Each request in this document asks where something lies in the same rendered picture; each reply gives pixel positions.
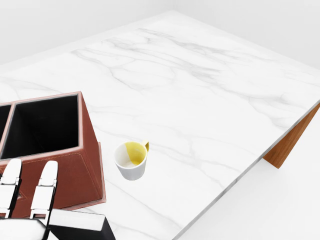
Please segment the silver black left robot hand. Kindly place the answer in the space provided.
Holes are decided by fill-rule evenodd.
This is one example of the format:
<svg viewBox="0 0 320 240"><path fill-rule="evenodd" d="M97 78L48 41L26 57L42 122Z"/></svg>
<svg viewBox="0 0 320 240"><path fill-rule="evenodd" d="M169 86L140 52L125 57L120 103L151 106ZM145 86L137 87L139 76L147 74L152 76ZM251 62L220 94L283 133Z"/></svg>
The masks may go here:
<svg viewBox="0 0 320 240"><path fill-rule="evenodd" d="M13 218L22 160L11 159L0 177L0 240L116 240L103 214L54 209L58 162L48 161L33 195L30 216Z"/></svg>

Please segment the red-brown desk caddy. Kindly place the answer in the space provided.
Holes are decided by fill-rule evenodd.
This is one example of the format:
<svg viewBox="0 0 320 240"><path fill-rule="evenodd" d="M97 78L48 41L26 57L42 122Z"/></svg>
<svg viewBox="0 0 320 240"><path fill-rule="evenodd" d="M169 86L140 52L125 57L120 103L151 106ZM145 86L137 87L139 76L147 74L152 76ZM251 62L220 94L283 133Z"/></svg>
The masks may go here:
<svg viewBox="0 0 320 240"><path fill-rule="evenodd" d="M27 218L48 161L58 163L53 207L75 210L106 201L101 144L81 92L0 103L0 175L22 161L12 216Z"/></svg>

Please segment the white and yellow mug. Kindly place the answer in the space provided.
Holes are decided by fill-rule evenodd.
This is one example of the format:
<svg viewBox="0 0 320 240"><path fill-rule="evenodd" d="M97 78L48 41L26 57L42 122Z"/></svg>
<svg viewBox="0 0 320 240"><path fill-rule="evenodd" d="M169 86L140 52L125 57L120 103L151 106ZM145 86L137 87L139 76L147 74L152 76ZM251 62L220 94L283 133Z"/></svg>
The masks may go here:
<svg viewBox="0 0 320 240"><path fill-rule="evenodd" d="M150 144L147 140L127 141L116 148L114 162L126 180L135 181L143 176L149 149Z"/></svg>

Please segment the wooden table leg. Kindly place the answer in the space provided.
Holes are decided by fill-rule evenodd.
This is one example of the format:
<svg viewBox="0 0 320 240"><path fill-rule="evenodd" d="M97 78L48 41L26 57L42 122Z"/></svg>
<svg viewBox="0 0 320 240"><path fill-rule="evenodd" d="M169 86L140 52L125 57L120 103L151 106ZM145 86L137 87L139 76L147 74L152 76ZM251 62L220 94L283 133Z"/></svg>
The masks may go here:
<svg viewBox="0 0 320 240"><path fill-rule="evenodd" d="M303 132L313 119L314 115L320 108L320 100L318 100L307 114L286 133L279 142L275 144L262 158L269 162L271 165L279 169L289 153L292 151Z"/></svg>

